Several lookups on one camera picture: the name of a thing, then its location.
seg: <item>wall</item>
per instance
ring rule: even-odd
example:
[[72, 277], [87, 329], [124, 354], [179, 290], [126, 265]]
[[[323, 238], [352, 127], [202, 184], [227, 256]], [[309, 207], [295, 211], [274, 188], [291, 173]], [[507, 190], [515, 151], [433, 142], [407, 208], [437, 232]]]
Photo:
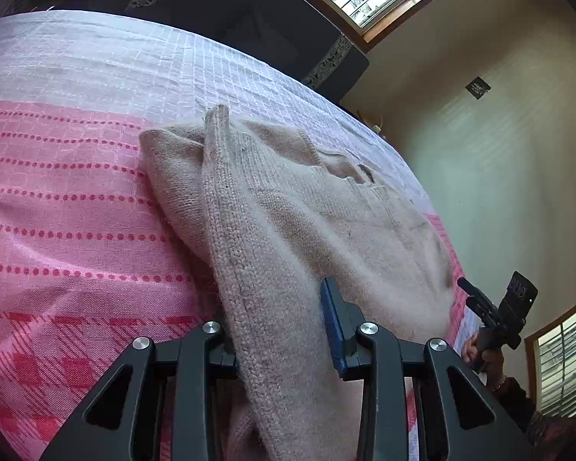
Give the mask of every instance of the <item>wall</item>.
[[[467, 278], [495, 303], [539, 288], [523, 335], [576, 303], [576, 13], [565, 0], [436, 0], [370, 54], [343, 105], [429, 193]], [[481, 76], [492, 90], [464, 89]], [[525, 351], [507, 371], [527, 386]]]

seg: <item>sleeve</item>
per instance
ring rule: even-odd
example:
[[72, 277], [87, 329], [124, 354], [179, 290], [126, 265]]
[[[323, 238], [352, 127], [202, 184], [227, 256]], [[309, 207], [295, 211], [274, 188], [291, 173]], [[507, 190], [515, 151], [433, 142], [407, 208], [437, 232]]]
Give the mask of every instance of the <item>sleeve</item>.
[[505, 383], [493, 395], [518, 425], [518, 428], [525, 433], [533, 413], [536, 411], [536, 405], [533, 400], [527, 397], [518, 382], [514, 378], [506, 378]]

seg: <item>bed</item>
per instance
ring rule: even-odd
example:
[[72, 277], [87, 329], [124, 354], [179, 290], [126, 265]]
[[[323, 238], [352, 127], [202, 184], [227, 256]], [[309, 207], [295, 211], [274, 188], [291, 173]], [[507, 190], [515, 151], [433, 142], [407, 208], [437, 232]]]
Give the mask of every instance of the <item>bed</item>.
[[[217, 307], [207, 265], [184, 251], [151, 193], [140, 130], [233, 113], [299, 126], [375, 165], [461, 266], [401, 156], [298, 81], [172, 27], [79, 11], [0, 21], [0, 430], [37, 460], [135, 337], [180, 337]], [[477, 328], [456, 289], [445, 337]], [[416, 428], [410, 412], [410, 446]]]

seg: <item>hand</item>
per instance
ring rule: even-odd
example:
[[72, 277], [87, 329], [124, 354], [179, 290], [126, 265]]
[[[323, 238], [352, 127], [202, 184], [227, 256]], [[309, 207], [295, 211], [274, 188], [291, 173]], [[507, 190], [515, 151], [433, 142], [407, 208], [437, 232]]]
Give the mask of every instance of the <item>hand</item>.
[[[471, 364], [478, 356], [478, 333], [468, 338], [463, 345], [461, 357], [466, 364]], [[501, 348], [496, 350], [485, 350], [482, 352], [482, 360], [488, 363], [485, 372], [487, 373], [487, 388], [495, 390], [505, 379], [504, 375], [504, 353]]]

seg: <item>silver bolt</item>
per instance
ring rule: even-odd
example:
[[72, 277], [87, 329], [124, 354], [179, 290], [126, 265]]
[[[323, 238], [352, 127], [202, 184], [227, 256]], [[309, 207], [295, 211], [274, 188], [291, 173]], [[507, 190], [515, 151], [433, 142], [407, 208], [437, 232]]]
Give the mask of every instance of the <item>silver bolt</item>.
[[149, 338], [147, 336], [139, 336], [138, 338], [134, 339], [134, 341], [132, 342], [132, 346], [137, 350], [143, 350], [144, 348], [147, 348], [149, 346], [149, 343], [151, 342], [149, 341]]
[[215, 321], [209, 321], [203, 324], [203, 331], [214, 334], [220, 330], [220, 325]]
[[443, 352], [448, 347], [448, 344], [441, 338], [433, 338], [429, 342], [429, 346], [436, 352]]
[[372, 322], [363, 322], [361, 324], [361, 332], [365, 334], [376, 334], [378, 332], [378, 326]]

